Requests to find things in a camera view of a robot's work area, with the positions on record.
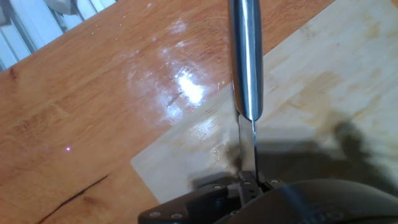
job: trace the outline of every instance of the light bamboo cutting board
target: light bamboo cutting board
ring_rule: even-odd
[[[159,202],[237,172],[233,108],[229,86],[132,159]],[[397,8],[336,1],[264,56],[261,170],[286,182],[331,177],[396,194],[397,114]]]

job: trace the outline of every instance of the orange wood surface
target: orange wood surface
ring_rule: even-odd
[[[264,53],[331,2],[261,1]],[[0,223],[157,205],[129,161],[231,81],[227,24],[226,1],[120,0],[0,73]]]

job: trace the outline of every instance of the crack in wood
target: crack in wood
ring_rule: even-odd
[[[44,218],[42,218],[39,222],[37,222],[37,224],[41,224],[44,221],[46,221],[46,219],[48,219],[49,216],[51,216],[52,214],[54,214],[56,211],[58,211],[60,208],[62,208],[64,205],[66,205],[67,203],[71,202],[72,200],[76,199],[77,197],[83,195],[88,189],[94,187],[95,185],[101,183],[105,178],[107,178],[109,176],[106,175],[103,178],[101,178],[100,180],[97,180],[94,184],[91,184],[90,186],[86,187],[85,189],[81,190],[80,192],[78,192],[77,194],[75,194],[74,196],[70,197],[68,200],[62,202],[56,209],[54,209],[51,213],[49,213],[47,216],[45,216]]]

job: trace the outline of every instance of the stainless steel knife handle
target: stainless steel knife handle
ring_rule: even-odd
[[[259,0],[229,0],[236,108],[250,121],[262,114],[262,30]]]

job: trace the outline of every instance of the knife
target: knife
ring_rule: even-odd
[[[256,121],[262,114],[262,25],[259,0],[229,0],[229,33],[235,106],[239,113],[242,170],[257,182]]]

